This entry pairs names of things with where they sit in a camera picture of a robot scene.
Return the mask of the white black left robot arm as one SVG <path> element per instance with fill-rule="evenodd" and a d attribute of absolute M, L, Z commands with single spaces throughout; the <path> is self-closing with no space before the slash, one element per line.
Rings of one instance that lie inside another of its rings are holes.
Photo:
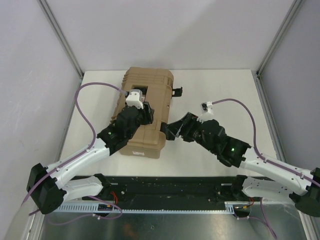
<path fill-rule="evenodd" d="M 153 123 L 154 112 L 147 101 L 126 105 L 108 127 L 94 135 L 92 143 L 74 153 L 70 159 L 48 166 L 41 163 L 34 165 L 30 170 L 24 200 L 32 198 L 38 211 L 46 215 L 73 199 L 87 196 L 107 199 L 111 193 L 110 183 L 101 173 L 81 180 L 74 177 L 91 164 L 125 147 L 140 126 Z"/>

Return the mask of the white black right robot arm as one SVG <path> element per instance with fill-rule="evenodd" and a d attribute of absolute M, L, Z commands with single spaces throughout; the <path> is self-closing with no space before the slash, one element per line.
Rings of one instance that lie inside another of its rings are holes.
<path fill-rule="evenodd" d="M 218 121 L 211 119 L 200 122 L 198 117 L 188 112 L 173 123 L 163 123 L 161 131 L 166 139 L 173 141 L 181 137 L 183 141 L 196 142 L 227 167 L 242 168 L 271 179 L 262 188 L 248 177 L 242 183 L 230 188 L 231 196 L 242 201 L 245 197 L 281 199 L 294 204 L 304 214 L 320 216 L 320 169 L 303 169 L 277 159 L 259 156 L 253 146 L 237 138 L 228 136 Z"/>

